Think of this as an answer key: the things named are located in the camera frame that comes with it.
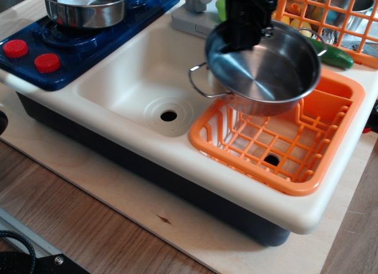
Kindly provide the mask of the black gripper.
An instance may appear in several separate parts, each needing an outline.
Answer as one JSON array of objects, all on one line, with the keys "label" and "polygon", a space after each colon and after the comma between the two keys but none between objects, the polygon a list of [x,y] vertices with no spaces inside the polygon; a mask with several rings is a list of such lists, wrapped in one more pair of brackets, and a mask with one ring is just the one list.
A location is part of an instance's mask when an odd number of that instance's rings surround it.
[{"label": "black gripper", "polygon": [[271,15],[278,0],[226,0],[227,22],[221,24],[224,41],[221,53],[251,50],[262,38],[261,31],[271,27]]}]

